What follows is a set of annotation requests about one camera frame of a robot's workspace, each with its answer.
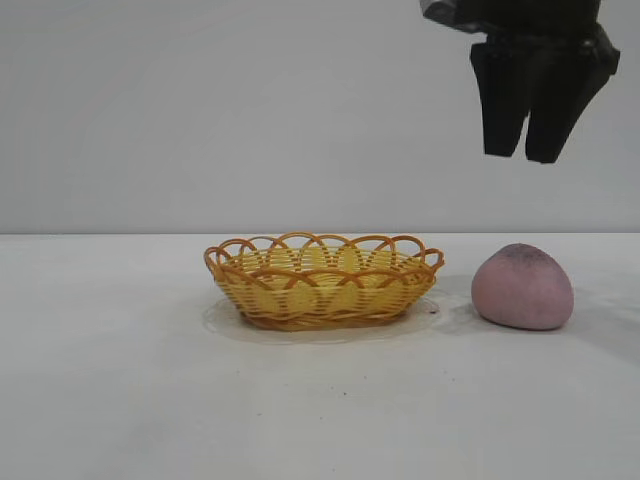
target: gray wall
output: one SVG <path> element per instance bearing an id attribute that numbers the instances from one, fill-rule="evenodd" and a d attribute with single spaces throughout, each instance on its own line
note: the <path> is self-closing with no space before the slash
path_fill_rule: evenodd
<path id="1" fill-rule="evenodd" d="M 541 166 L 418 0 L 0 0 L 0 231 L 640 231 L 638 18 Z"/>

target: wicker basket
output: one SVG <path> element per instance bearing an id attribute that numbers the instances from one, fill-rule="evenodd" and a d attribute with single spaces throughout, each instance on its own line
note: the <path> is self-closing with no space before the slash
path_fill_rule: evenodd
<path id="1" fill-rule="evenodd" d="M 398 251 L 407 241 L 417 254 Z M 374 246 L 366 249 L 365 243 Z M 433 265 L 427 263 L 430 255 L 436 256 Z M 246 319 L 284 331 L 391 323 L 435 284 L 444 265 L 440 250 L 408 235 L 349 240 L 293 232 L 229 240 L 208 248 L 204 258 Z"/>

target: pink rock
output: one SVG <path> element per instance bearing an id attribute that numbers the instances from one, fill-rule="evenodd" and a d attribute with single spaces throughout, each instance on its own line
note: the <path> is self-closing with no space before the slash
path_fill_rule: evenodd
<path id="1" fill-rule="evenodd" d="M 490 322 L 528 330 L 562 327 L 573 313 L 571 281 L 542 250 L 513 244 L 499 250 L 476 272 L 471 298 Z"/>

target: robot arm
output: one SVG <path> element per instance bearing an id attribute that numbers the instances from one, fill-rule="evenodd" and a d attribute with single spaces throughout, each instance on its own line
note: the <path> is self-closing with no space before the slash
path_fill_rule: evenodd
<path id="1" fill-rule="evenodd" d="M 555 163 L 620 52 L 597 23 L 600 0 L 421 0 L 424 17 L 487 34 L 471 63 L 488 155 L 513 155 L 529 116 L 529 160 Z"/>

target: white table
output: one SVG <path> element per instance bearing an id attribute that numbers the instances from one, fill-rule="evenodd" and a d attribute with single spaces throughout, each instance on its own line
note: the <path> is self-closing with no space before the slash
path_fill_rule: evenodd
<path id="1" fill-rule="evenodd" d="M 2 480 L 640 478 L 640 235 L 423 234 L 440 313 L 324 334 L 238 323 L 232 236 L 0 237 Z M 516 241 L 572 277 L 563 330 L 470 308 Z"/>

